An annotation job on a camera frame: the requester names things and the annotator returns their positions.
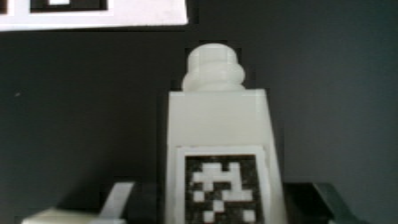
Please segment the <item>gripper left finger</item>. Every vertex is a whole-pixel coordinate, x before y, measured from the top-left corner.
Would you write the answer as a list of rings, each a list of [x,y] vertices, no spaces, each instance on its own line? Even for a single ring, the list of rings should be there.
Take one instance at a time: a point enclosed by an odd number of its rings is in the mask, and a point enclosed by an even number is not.
[[[97,212],[49,207],[21,220],[21,224],[143,224],[154,218],[138,208],[140,202],[136,183],[115,182]]]

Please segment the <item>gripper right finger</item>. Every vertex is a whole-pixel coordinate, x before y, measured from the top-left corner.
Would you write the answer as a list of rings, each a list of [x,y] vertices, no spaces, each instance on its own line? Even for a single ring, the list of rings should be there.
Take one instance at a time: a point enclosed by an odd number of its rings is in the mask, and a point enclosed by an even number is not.
[[[285,184],[289,224],[369,224],[349,211],[330,183]]]

